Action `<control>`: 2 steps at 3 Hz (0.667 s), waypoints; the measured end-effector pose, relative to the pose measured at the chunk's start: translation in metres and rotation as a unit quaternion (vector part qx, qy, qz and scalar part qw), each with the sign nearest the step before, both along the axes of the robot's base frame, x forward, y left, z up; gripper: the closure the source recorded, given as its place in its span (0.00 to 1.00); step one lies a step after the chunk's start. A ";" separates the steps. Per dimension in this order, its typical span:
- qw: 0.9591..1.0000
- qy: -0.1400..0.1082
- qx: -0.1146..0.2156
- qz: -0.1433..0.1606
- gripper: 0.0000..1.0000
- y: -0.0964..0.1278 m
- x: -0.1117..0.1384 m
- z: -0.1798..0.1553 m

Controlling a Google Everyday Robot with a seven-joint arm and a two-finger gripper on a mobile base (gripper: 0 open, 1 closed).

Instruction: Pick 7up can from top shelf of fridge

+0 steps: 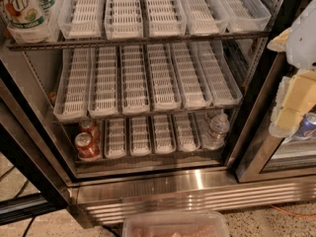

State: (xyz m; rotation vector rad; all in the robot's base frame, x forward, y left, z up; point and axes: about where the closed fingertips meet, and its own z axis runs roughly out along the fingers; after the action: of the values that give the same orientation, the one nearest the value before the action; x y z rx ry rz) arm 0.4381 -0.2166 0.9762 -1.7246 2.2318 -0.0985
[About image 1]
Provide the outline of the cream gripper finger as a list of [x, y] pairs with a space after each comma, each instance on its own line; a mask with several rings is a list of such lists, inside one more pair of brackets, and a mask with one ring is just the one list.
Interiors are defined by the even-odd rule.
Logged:
[[269, 133], [278, 138], [292, 135], [303, 116], [316, 105], [316, 71], [304, 70], [292, 77], [284, 76], [276, 92]]
[[278, 36], [270, 40], [268, 43], [268, 49], [275, 52], [284, 52], [290, 31], [291, 28], [287, 28]]

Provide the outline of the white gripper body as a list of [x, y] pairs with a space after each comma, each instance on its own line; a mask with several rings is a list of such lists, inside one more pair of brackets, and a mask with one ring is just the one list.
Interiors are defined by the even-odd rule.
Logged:
[[296, 68], [316, 68], [316, 0], [292, 23], [285, 51], [287, 62]]

